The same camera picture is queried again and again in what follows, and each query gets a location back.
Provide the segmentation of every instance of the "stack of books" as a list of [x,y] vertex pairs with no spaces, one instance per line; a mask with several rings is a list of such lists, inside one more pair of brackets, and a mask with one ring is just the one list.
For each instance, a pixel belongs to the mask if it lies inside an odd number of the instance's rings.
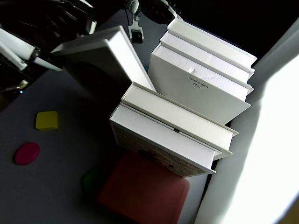
[[[212,162],[233,154],[238,132],[225,124],[250,107],[253,55],[179,19],[152,52],[148,74],[122,27],[53,53],[83,86],[103,90],[107,101],[115,96],[110,123],[119,146],[183,177],[213,174]],[[90,69],[80,73],[78,64]]]

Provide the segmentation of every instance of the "red object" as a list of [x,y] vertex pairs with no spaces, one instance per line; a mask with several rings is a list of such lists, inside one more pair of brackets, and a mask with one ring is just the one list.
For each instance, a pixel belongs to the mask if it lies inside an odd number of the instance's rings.
[[137,153],[127,153],[98,201],[139,224],[176,224],[190,183]]
[[40,148],[34,142],[28,142],[16,152],[14,161],[19,165],[32,163],[38,156]]

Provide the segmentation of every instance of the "black wire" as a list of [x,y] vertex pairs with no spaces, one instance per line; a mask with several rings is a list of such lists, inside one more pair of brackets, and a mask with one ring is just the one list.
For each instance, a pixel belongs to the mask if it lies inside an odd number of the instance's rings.
[[126,16],[127,16],[127,22],[128,22],[128,26],[130,25],[130,22],[129,22],[129,16],[128,16],[128,12],[127,10],[125,9],[125,12],[126,12]]

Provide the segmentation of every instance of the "pink oval object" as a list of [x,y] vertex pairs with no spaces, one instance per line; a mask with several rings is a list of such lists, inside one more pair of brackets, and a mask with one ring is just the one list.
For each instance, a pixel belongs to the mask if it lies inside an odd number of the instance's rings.
[[32,163],[38,156],[40,148],[34,142],[28,142],[21,146],[14,156],[14,161],[19,165]]

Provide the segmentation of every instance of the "yellow block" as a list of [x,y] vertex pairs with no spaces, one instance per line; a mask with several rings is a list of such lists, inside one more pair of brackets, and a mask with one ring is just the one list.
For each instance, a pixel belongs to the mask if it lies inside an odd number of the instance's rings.
[[36,128],[40,131],[58,128],[58,113],[56,111],[39,112],[36,116]]

